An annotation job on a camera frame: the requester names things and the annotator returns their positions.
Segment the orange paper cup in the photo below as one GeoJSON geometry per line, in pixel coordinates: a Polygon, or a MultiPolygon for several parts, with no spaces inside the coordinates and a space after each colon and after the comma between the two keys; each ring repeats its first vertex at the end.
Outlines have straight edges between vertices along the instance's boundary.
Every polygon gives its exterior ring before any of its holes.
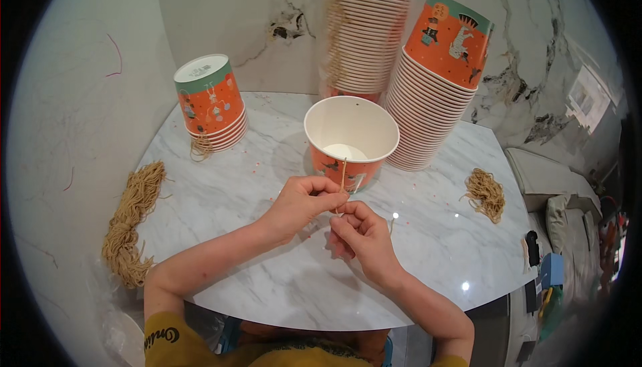
{"type": "Polygon", "coordinates": [[[475,89],[488,56],[494,24],[453,0],[426,0],[406,53],[431,72],[475,89]]]}
{"type": "Polygon", "coordinates": [[[321,100],[303,121],[310,142],[312,166],[356,193],[370,182],[381,163],[399,144],[399,127],[381,106],[359,97],[340,95],[321,100]]]}
{"type": "Polygon", "coordinates": [[[174,83],[185,126],[192,134],[226,130],[245,109],[225,55],[207,55],[187,62],[174,74],[174,83]]]}

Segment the person's right hand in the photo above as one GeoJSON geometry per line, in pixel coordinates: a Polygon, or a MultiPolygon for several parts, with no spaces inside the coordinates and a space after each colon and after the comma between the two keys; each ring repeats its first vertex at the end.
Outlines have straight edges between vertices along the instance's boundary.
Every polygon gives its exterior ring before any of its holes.
{"type": "Polygon", "coordinates": [[[362,201],[346,202],[337,211],[343,216],[330,219],[331,235],[350,247],[345,250],[354,252],[369,280],[388,287],[404,272],[392,249],[388,222],[362,201]]]}

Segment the jute string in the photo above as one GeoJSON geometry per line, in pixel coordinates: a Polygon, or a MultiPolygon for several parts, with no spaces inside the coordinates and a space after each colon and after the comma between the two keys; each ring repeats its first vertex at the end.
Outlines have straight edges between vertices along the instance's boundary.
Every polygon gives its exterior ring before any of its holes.
{"type": "Polygon", "coordinates": [[[203,162],[214,153],[214,146],[207,139],[205,133],[199,134],[198,138],[190,137],[189,143],[189,157],[194,162],[203,162]],[[194,155],[200,156],[201,159],[194,159],[194,155]]]}
{"type": "MultiPolygon", "coordinates": [[[[341,193],[343,191],[343,184],[345,183],[345,164],[346,163],[348,163],[348,158],[347,157],[343,160],[343,171],[341,172],[341,189],[339,190],[339,193],[341,193]]],[[[339,213],[339,211],[337,211],[337,210],[338,210],[338,208],[335,208],[334,209],[334,213],[339,213]]]]}
{"type": "Polygon", "coordinates": [[[461,198],[468,197],[468,202],[476,212],[484,214],[494,224],[500,223],[506,201],[503,186],[495,181],[493,174],[475,168],[465,183],[468,193],[461,198]]]}
{"type": "Polygon", "coordinates": [[[124,286],[129,289],[143,286],[145,276],[153,264],[153,257],[145,257],[143,262],[140,261],[145,241],[139,252],[136,248],[136,226],[153,211],[152,207],[161,192],[161,182],[165,180],[165,176],[162,161],[143,166],[137,172],[130,172],[118,209],[109,221],[109,232],[105,236],[102,254],[112,272],[120,276],[124,286]]]}

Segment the finger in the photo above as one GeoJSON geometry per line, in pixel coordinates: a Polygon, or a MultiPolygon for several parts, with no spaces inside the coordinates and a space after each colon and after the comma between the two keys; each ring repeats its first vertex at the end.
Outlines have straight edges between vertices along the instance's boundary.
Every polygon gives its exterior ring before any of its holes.
{"type": "Polygon", "coordinates": [[[332,227],[334,233],[348,243],[353,250],[358,250],[361,241],[365,240],[345,219],[339,217],[330,218],[330,227],[332,227]]]}
{"type": "Polygon", "coordinates": [[[346,202],[343,206],[338,207],[337,211],[339,211],[339,213],[352,214],[361,220],[366,220],[373,217],[381,218],[363,201],[346,202]]]}
{"type": "Polygon", "coordinates": [[[341,215],[341,219],[345,219],[357,231],[359,229],[359,226],[361,226],[361,220],[354,215],[350,215],[349,213],[344,213],[343,215],[341,215]]]}
{"type": "Polygon", "coordinates": [[[332,230],[330,231],[330,243],[334,246],[333,258],[341,257],[343,259],[353,259],[354,250],[332,230]]]}
{"type": "Polygon", "coordinates": [[[349,198],[350,196],[347,193],[333,193],[310,197],[310,200],[314,206],[315,214],[318,215],[322,212],[334,210],[340,207],[345,204],[349,198]]]}
{"type": "Polygon", "coordinates": [[[326,193],[339,193],[341,186],[325,176],[299,176],[294,178],[297,184],[308,194],[313,191],[326,193]]]}

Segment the marble table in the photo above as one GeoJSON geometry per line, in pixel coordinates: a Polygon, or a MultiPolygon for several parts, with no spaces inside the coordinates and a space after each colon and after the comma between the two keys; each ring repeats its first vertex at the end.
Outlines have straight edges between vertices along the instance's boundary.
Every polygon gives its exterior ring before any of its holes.
{"type": "MultiPolygon", "coordinates": [[[[204,162],[189,157],[189,137],[177,106],[140,165],[165,162],[155,211],[140,224],[144,255],[156,262],[260,217],[287,178],[312,174],[303,117],[312,95],[242,93],[249,128],[233,149],[204,162]]],[[[385,163],[352,196],[385,218],[399,214],[392,242],[405,269],[463,310],[499,298],[534,279],[524,274],[520,239],[526,209],[492,130],[460,122],[427,170],[411,173],[385,163]],[[504,185],[506,207],[494,225],[475,213],[464,179],[473,168],[504,185]]],[[[189,299],[223,314],[281,327],[351,331],[401,327],[411,319],[367,282],[357,260],[332,259],[326,248],[331,215],[321,215],[294,240],[229,271],[189,299]]]]}

